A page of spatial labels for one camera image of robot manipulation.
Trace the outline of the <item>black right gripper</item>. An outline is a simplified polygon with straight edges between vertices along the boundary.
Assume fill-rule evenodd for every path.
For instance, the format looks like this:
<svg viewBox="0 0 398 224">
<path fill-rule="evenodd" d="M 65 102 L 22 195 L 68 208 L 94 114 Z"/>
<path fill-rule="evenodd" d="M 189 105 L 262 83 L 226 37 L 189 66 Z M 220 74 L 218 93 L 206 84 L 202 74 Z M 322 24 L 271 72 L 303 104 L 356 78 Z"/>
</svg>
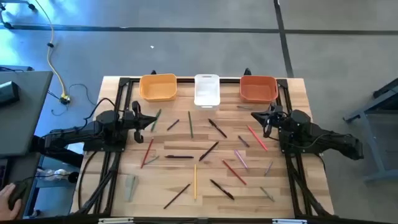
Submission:
<svg viewBox="0 0 398 224">
<path fill-rule="evenodd" d="M 262 126 L 263 137 L 268 138 L 272 127 L 280 126 L 280 122 L 285 118 L 285 112 L 282 111 L 282 106 L 270 104 L 266 111 L 251 112 L 251 116 Z"/>
</svg>

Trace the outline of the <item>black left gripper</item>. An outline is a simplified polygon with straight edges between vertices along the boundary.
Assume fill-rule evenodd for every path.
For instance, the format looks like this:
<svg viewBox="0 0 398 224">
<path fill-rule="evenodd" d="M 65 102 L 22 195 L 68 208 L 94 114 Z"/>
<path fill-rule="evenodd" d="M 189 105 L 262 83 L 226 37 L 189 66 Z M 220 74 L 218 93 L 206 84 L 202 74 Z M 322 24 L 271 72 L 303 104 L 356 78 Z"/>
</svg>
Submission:
<svg viewBox="0 0 398 224">
<path fill-rule="evenodd" d="M 142 114 L 141 105 L 138 101 L 132 102 L 132 111 L 126 111 L 121 118 L 121 127 L 123 129 L 135 129 L 134 140 L 137 143 L 143 143 L 144 137 L 141 131 L 146 129 L 150 124 L 157 121 L 156 116 Z"/>
</svg>

